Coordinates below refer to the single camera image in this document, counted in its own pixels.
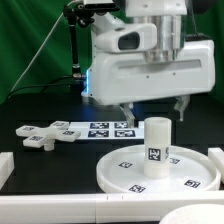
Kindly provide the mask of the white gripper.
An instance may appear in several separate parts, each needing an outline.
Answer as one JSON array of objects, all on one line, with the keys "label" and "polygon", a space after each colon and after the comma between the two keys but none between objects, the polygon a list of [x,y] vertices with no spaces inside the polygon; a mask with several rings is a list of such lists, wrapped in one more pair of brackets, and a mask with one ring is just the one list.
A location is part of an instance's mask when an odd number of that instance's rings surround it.
[{"label": "white gripper", "polygon": [[89,95],[101,105],[121,104],[129,128],[132,102],[175,97],[179,120],[191,94],[209,92],[215,84],[214,42],[187,42],[172,62],[148,63],[141,53],[101,53],[89,70]]}]

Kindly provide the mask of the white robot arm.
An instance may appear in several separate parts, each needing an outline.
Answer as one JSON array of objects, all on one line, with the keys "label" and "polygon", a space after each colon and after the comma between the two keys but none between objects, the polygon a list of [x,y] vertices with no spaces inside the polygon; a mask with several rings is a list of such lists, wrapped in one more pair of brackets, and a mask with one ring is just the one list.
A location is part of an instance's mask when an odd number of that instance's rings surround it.
[{"label": "white robot arm", "polygon": [[215,84],[214,42],[185,38],[192,0],[83,0],[94,14],[92,64],[83,95],[118,105],[129,126],[133,104],[175,97],[183,112],[190,96]]}]

